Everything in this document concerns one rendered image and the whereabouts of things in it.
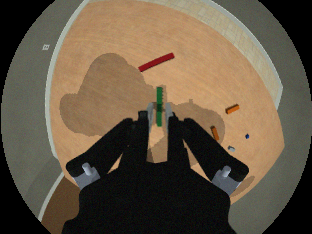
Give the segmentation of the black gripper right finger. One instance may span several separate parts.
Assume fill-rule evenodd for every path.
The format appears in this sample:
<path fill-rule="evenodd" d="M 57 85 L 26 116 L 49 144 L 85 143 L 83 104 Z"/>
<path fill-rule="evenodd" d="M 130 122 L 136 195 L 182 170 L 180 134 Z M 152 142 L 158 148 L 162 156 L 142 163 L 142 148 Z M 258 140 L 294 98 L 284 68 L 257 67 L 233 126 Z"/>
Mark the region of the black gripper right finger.
<path fill-rule="evenodd" d="M 170 103 L 165 103 L 165 106 L 168 203 L 174 207 L 185 207 L 196 194 L 194 175 L 183 140 L 211 183 L 230 196 L 249 173 L 248 166 L 231 156 L 196 121 L 191 118 L 181 121 L 172 112 Z"/>

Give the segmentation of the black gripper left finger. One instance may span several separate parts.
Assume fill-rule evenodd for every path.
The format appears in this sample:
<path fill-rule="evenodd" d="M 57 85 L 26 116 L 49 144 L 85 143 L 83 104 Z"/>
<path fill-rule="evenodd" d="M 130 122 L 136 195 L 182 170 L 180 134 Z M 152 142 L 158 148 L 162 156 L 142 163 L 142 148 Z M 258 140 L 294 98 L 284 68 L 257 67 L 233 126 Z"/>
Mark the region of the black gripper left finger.
<path fill-rule="evenodd" d="M 138 111 L 138 120 L 123 119 L 86 152 L 67 162 L 66 170 L 80 190 L 105 176 L 122 154 L 118 168 L 113 173 L 109 191 L 121 204 L 135 202 L 138 197 L 142 160 L 147 161 L 153 117 L 153 103 L 149 103 L 146 110 Z"/>

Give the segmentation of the dark red rod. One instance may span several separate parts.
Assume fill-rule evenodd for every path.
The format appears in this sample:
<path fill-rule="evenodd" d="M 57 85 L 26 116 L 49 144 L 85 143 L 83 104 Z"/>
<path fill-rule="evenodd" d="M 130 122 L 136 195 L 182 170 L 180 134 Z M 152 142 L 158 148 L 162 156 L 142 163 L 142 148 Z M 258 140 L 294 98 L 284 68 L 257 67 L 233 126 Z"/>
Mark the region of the dark red rod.
<path fill-rule="evenodd" d="M 149 69 L 149 68 L 151 68 L 151 67 L 153 67 L 155 65 L 158 65 L 158 64 L 160 64 L 162 62 L 165 62 L 167 60 L 170 60 L 172 58 L 175 58 L 173 52 L 170 53 L 170 54 L 164 55 L 162 57 L 159 57 L 159 58 L 157 58 L 155 60 L 152 60 L 152 61 L 150 61 L 150 62 L 148 62 L 148 63 L 146 63 L 146 64 L 144 64 L 144 65 L 142 65 L 142 66 L 140 66 L 138 68 L 139 68 L 140 72 L 143 72 L 143 71 L 145 71 L 145 70 L 147 70 L 147 69 Z"/>

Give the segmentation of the orange rod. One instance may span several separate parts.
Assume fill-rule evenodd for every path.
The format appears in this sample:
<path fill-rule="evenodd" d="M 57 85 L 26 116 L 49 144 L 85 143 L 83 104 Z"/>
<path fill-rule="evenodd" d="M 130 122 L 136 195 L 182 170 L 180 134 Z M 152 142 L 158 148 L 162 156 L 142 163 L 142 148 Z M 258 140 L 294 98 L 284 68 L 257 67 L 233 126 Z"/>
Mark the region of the orange rod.
<path fill-rule="evenodd" d="M 214 135 L 215 140 L 216 140 L 216 141 L 219 140 L 219 136 L 218 136 L 216 127 L 215 127 L 215 126 L 212 126 L 212 127 L 211 127 L 211 130 L 212 130 L 212 133 L 213 133 L 213 135 Z"/>
<path fill-rule="evenodd" d="M 225 110 L 226 110 L 226 113 L 227 113 L 227 114 L 230 114 L 230 113 L 232 113 L 232 112 L 234 112 L 234 111 L 236 111 L 236 110 L 238 110 L 238 109 L 240 109 L 240 108 L 239 108 L 239 105 L 236 104 L 236 105 L 234 105 L 234 106 L 232 106 L 232 107 L 229 107 L 229 108 L 227 108 L 227 109 L 225 109 Z"/>

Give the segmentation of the green rod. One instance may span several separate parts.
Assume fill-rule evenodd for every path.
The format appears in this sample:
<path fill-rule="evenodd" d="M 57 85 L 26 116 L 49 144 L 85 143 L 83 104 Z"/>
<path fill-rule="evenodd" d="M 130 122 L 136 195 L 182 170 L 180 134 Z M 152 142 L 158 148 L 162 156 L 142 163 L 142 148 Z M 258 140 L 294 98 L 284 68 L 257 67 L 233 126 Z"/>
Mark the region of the green rod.
<path fill-rule="evenodd" d="M 157 127 L 162 127 L 162 87 L 157 87 Z"/>

